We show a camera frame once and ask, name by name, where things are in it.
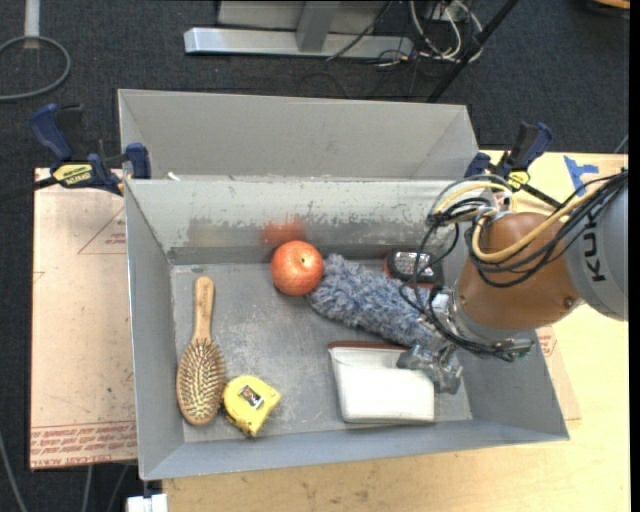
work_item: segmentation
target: red apple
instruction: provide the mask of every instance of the red apple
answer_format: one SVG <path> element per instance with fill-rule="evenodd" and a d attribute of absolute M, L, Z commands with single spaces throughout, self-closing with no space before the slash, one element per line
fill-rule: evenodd
<path fill-rule="evenodd" d="M 271 259 L 273 284 L 287 295 L 306 295 L 322 279 L 322 255 L 311 244 L 292 240 L 276 249 Z"/>

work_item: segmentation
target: hairbrush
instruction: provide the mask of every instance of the hairbrush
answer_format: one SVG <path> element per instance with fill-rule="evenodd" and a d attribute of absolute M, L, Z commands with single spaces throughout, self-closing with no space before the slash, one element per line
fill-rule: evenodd
<path fill-rule="evenodd" d="M 191 342 L 178 365 L 176 392 L 180 411 L 192 425 L 206 425 L 217 414 L 225 387 L 220 347 L 211 340 L 215 287 L 208 277 L 195 283 L 195 321 Z"/>

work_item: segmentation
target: fuzzy duster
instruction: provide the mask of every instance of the fuzzy duster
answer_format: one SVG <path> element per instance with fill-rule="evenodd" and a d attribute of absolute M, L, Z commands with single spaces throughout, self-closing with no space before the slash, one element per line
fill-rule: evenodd
<path fill-rule="evenodd" d="M 324 261 L 320 284 L 307 297 L 322 316 L 360 327 L 387 341 L 405 346 L 432 339 L 432 333 L 418 322 L 420 314 L 407 304 L 398 291 L 402 281 L 382 271 L 331 254 Z M 426 301 L 428 290 L 420 289 Z"/>

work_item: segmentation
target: brush bristles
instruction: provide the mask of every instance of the brush bristles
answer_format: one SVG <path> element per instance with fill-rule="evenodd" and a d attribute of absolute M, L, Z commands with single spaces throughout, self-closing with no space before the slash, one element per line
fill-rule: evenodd
<path fill-rule="evenodd" d="M 220 408 L 225 386 L 222 354 L 214 343 L 191 343 L 180 361 L 176 390 L 178 405 L 192 425 L 204 425 Z"/>

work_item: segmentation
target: tape measure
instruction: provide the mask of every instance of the tape measure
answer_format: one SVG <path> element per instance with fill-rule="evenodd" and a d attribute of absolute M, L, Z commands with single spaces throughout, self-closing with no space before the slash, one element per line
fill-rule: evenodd
<path fill-rule="evenodd" d="M 235 377 L 222 393 L 227 419 L 249 437 L 256 437 L 281 397 L 278 391 L 253 375 Z"/>

